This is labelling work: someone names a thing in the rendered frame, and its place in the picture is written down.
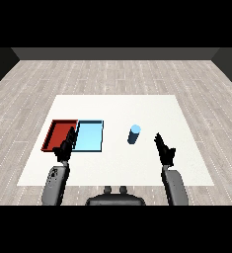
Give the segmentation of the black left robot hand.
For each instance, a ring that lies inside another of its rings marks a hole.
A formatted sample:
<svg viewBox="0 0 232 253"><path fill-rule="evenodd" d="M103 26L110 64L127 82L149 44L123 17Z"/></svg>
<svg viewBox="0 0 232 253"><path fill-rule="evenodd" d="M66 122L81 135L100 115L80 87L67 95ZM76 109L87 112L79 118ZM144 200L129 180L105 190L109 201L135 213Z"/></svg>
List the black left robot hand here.
<svg viewBox="0 0 232 253"><path fill-rule="evenodd" d="M58 162L68 161L71 156L72 149L75 147L77 133L72 126L66 135L66 138L61 142L59 147L53 147L52 151L57 157Z"/></svg>

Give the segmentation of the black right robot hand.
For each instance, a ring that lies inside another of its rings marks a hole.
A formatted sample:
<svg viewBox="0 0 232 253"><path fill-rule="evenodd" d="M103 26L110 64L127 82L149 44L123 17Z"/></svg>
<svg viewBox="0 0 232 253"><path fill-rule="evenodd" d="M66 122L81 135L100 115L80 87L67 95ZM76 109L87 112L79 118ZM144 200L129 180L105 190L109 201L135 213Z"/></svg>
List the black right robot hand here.
<svg viewBox="0 0 232 253"><path fill-rule="evenodd" d="M159 152L160 161L162 165L169 165L173 166L174 162L173 159L175 157L176 149L175 148L169 148L165 143L160 135L160 133L157 133L154 142L156 143L157 150Z"/></svg>

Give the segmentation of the red shallow open box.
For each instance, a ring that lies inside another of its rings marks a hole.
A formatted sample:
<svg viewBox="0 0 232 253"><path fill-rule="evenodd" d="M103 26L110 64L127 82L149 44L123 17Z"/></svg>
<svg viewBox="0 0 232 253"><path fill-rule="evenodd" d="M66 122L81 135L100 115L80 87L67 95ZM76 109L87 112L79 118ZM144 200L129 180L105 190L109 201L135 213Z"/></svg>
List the red shallow open box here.
<svg viewBox="0 0 232 253"><path fill-rule="evenodd" d="M76 127L77 120L53 120L47 131L41 151L51 152L53 147L59 147L66 138L71 127Z"/></svg>

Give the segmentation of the light blue shallow open box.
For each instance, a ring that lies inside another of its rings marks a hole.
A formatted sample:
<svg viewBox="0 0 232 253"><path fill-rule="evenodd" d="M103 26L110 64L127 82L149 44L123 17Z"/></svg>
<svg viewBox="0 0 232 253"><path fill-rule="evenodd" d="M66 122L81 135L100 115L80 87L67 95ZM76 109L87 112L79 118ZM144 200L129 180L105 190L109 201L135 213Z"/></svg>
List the light blue shallow open box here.
<svg viewBox="0 0 232 253"><path fill-rule="evenodd" d="M101 120L81 120L77 126L73 152L101 152L104 122Z"/></svg>

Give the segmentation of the blue can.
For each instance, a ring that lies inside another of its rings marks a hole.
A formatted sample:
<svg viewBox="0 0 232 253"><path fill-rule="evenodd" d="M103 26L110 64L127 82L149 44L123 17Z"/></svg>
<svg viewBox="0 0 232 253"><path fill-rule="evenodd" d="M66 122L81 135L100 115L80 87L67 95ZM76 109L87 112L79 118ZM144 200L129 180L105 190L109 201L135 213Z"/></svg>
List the blue can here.
<svg viewBox="0 0 232 253"><path fill-rule="evenodd" d="M138 139L140 132L141 132L141 127L139 125L133 125L130 128L127 142L129 144L134 144L136 140Z"/></svg>

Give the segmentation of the dark grey robot body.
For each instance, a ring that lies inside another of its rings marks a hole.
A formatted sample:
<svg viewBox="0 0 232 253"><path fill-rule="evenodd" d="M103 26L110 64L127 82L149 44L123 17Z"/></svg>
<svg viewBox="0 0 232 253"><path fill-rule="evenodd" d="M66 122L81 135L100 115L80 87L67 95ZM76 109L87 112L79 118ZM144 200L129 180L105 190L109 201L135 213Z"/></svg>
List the dark grey robot body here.
<svg viewBox="0 0 232 253"><path fill-rule="evenodd" d="M101 195L89 198L86 206L145 206L142 198L130 195L126 186L119 187L119 193L113 194L111 186L105 186Z"/></svg>

